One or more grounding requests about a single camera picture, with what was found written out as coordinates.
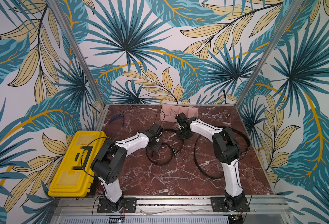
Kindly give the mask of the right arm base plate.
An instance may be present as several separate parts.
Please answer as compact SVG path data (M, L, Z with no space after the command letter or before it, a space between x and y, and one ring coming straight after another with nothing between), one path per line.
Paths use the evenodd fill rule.
M246 197L211 197L213 212L249 212L249 202Z

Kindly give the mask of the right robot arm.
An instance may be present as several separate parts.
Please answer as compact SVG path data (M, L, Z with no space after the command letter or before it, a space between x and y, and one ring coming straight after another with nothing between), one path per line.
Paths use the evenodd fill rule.
M215 127L196 117L188 118L184 113L175 117L179 124L177 136L189 139L194 133L200 134L213 143L216 159L221 163L225 178L225 206L227 211L250 211L249 202L240 183L240 146L235 140L235 131L230 127Z

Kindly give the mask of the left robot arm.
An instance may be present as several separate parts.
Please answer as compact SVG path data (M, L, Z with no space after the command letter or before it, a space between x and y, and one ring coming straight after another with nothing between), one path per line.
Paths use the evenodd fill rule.
M125 140L114 141L106 138L103 142L90 168L100 180L107 204L112 210L118 211L123 206L124 196L119 184L119 176L126 157L139 149L159 150L161 147L159 139L162 133L163 128L154 123L150 129L140 130Z

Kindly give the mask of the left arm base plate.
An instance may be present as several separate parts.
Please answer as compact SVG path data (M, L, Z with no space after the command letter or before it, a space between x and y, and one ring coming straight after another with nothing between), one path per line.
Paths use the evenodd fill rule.
M120 198L116 203L107 198L101 198L97 208L97 213L135 213L137 198L125 197Z

